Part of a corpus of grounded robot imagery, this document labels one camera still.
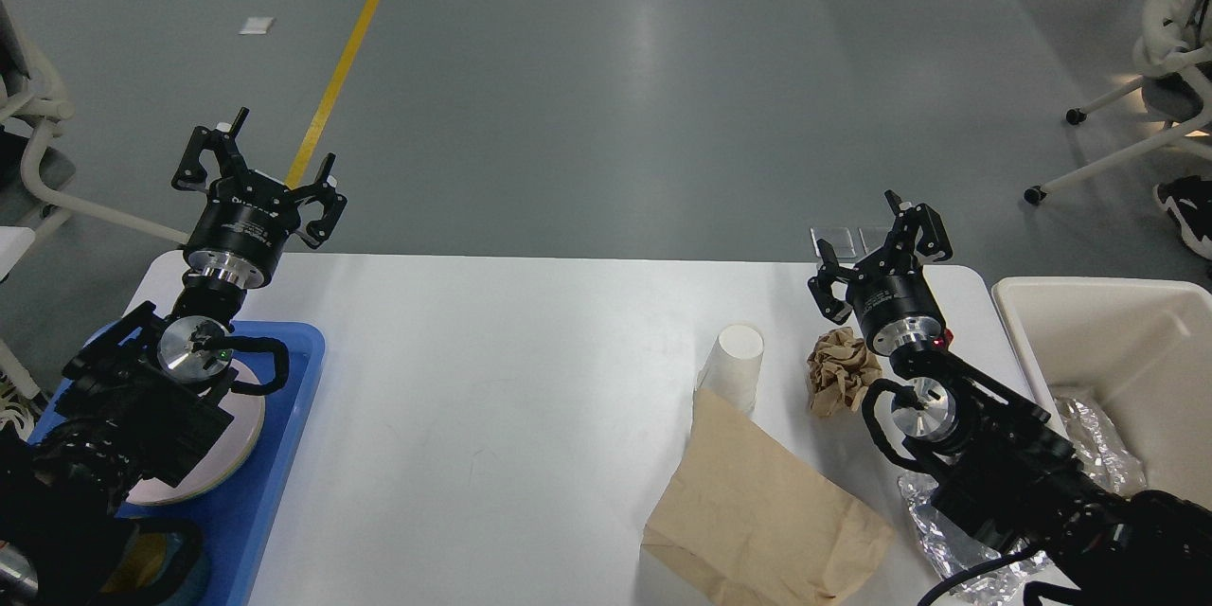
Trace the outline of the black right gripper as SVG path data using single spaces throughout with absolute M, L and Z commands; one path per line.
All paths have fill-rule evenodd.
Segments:
M 951 261 L 954 248 L 941 215 L 930 205 L 904 201 L 884 191 L 893 225 L 875 258 L 841 264 L 831 242 L 814 240 L 821 264 L 807 281 L 819 311 L 841 325 L 852 311 L 862 337 L 874 354 L 890 358 L 907 345 L 947 347 L 947 325 L 925 278 L 928 262 Z M 839 296 L 836 285 L 847 292 Z

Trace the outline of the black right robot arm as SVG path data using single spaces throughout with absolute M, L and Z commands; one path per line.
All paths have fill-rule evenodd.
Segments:
M 1068 587 L 1028 581 L 1025 605 L 1207 605 L 1210 511 L 1162 490 L 1113 493 L 1084 471 L 1077 451 L 1030 399 L 951 351 L 951 330 L 925 278 L 951 259 L 942 218 L 885 191 L 893 223 L 854 265 L 818 240 L 807 288 L 835 324 L 856 318 L 893 378 L 875 379 L 861 413 L 884 458 L 934 478 L 931 505 L 997 553 L 932 588 L 934 604 L 966 581 L 1047 555 Z

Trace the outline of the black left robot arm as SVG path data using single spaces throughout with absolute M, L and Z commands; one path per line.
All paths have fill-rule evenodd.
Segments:
M 4 425 L 5 605 L 160 605 L 200 562 L 194 521 L 118 511 L 135 485 L 195 471 L 235 421 L 225 396 L 285 389 L 287 345 L 238 335 L 234 318 L 269 285 L 288 238 L 319 248 L 348 202 L 332 153 L 298 187 L 251 168 L 238 148 L 247 114 L 228 130 L 196 127 L 170 179 L 206 205 L 168 315 L 144 301 L 82 345 L 63 368 L 61 423 L 38 442 Z

